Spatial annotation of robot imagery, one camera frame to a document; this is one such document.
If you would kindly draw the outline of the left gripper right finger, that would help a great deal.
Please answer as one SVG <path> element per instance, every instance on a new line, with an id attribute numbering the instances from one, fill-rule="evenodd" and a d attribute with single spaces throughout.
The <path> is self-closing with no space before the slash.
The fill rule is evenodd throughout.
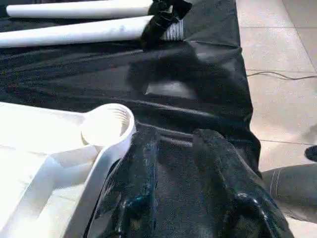
<path id="1" fill-rule="evenodd" d="M 221 134 L 197 129 L 194 161 L 216 238 L 292 238 L 288 222 L 258 176 Z"/>

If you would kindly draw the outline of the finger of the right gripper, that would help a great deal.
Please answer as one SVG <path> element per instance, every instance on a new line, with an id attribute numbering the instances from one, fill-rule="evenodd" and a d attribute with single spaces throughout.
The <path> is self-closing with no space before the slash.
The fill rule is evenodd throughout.
<path id="1" fill-rule="evenodd" d="M 185 0 L 154 0 L 148 10 L 148 15 L 167 13 L 177 19 L 183 19 L 192 6 Z"/>
<path id="2" fill-rule="evenodd" d="M 155 45 L 173 22 L 172 14 L 154 15 L 141 35 L 142 48 L 149 49 Z"/>

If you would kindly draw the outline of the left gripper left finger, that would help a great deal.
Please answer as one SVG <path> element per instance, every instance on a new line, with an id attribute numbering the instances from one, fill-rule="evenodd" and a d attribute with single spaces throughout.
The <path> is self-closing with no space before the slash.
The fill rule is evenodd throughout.
<path id="1" fill-rule="evenodd" d="M 156 129 L 138 130 L 102 189 L 87 238 L 151 238 L 156 225 Z"/>

